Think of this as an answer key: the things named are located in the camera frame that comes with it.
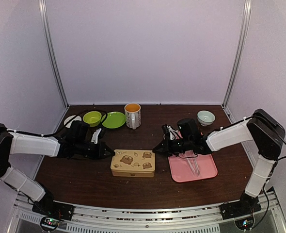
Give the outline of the bear print tin lid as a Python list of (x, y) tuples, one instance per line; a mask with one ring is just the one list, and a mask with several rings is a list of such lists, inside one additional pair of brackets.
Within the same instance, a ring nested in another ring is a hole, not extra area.
[(111, 159), (111, 170), (114, 172), (155, 172), (155, 154), (151, 150), (116, 149)]

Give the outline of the beige tin box base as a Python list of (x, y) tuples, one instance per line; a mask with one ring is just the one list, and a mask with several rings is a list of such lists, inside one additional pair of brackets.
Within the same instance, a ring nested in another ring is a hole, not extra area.
[(138, 177), (138, 178), (153, 178), (154, 171), (130, 171), (130, 170), (112, 170), (112, 175), (115, 177)]

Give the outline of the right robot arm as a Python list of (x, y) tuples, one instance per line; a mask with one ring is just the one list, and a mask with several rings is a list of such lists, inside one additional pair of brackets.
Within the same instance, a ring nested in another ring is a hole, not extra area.
[(152, 151), (166, 156), (178, 156), (188, 151), (209, 155), (229, 146), (253, 144), (254, 149), (250, 153), (254, 157), (253, 171), (236, 205), (237, 211), (243, 215), (254, 208), (258, 195), (271, 179), (286, 135), (284, 127), (263, 109), (207, 134), (199, 131), (193, 118), (179, 120), (177, 129), (164, 124), (162, 130), (163, 139)]

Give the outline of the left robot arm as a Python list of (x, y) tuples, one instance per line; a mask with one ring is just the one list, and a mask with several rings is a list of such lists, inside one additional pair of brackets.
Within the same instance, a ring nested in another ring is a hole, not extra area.
[(42, 185), (14, 168), (9, 162), (9, 157), (14, 154), (35, 154), (56, 158), (81, 155), (93, 160), (113, 157), (115, 152), (100, 140), (104, 133), (103, 128), (98, 128), (88, 141), (86, 135), (89, 128), (87, 123), (74, 120), (63, 136), (55, 136), (14, 131), (0, 123), (0, 180), (37, 202), (46, 215), (54, 215), (58, 206), (54, 202), (53, 195)]

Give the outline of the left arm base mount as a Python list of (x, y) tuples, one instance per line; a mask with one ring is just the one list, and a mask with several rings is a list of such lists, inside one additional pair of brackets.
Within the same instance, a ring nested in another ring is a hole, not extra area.
[(70, 221), (74, 213), (74, 206), (60, 202), (53, 202), (49, 208), (39, 202), (32, 205), (32, 211), (43, 215), (40, 219), (40, 227), (46, 233), (55, 231), (65, 220)]

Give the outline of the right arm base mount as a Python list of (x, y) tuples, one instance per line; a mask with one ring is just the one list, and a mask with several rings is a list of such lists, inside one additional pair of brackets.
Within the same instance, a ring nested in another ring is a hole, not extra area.
[(247, 202), (225, 202), (219, 206), (223, 220), (233, 220), (235, 226), (241, 231), (250, 231), (255, 225), (254, 213), (261, 211), (259, 202), (253, 206)]

